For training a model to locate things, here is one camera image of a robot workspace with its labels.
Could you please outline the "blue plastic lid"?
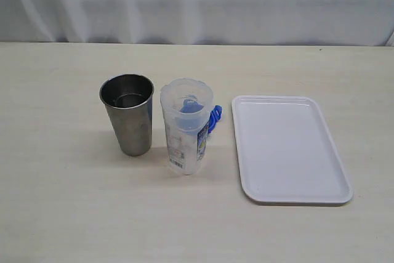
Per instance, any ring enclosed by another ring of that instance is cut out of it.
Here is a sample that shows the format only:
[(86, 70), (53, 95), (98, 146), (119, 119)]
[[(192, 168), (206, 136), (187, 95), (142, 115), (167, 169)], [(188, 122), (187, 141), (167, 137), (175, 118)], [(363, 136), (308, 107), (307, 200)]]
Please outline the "blue plastic lid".
[[(179, 110), (181, 113), (185, 114), (192, 114), (192, 113), (197, 113), (201, 111), (204, 108), (203, 105), (201, 105), (198, 102), (198, 99), (193, 96), (193, 95), (188, 95), (184, 100), (183, 100), (183, 106)], [(220, 105), (216, 105), (214, 109), (211, 111), (209, 121), (208, 123), (208, 128), (207, 128), (207, 133), (210, 134), (218, 121), (220, 121), (222, 117), (222, 107)], [(192, 131), (197, 130), (198, 127), (201, 125), (201, 120), (198, 118), (176, 118), (175, 122), (177, 126), (184, 131), (188, 132), (189, 134), (192, 134)]]

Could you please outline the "clear plastic container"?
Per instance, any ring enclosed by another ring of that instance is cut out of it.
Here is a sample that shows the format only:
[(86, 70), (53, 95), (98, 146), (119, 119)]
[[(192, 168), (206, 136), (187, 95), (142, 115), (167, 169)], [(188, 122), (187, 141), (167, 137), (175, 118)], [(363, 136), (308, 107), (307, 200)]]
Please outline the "clear plastic container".
[(206, 152), (213, 91), (202, 81), (175, 79), (161, 89), (160, 103), (170, 167), (194, 174)]

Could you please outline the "stainless steel cup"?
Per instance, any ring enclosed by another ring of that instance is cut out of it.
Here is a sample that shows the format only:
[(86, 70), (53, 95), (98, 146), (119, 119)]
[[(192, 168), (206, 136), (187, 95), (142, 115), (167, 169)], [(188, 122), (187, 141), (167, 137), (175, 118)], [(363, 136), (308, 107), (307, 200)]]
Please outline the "stainless steel cup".
[(129, 156), (140, 156), (151, 148), (154, 85), (142, 75), (115, 76), (100, 88), (119, 146)]

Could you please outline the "white rectangular tray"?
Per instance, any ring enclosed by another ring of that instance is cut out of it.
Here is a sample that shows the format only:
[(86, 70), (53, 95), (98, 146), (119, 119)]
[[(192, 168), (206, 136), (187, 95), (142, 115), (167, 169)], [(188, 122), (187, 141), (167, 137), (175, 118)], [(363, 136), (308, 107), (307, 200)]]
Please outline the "white rectangular tray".
[(318, 104), (239, 95), (231, 102), (244, 194), (260, 204), (340, 206), (353, 189)]

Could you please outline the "white backdrop curtain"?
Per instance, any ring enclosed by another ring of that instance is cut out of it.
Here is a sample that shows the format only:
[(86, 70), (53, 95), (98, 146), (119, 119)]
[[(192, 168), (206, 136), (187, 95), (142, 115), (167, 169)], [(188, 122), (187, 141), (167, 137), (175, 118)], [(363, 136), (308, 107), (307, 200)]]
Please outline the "white backdrop curtain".
[(1, 40), (393, 45), (393, 0), (1, 0)]

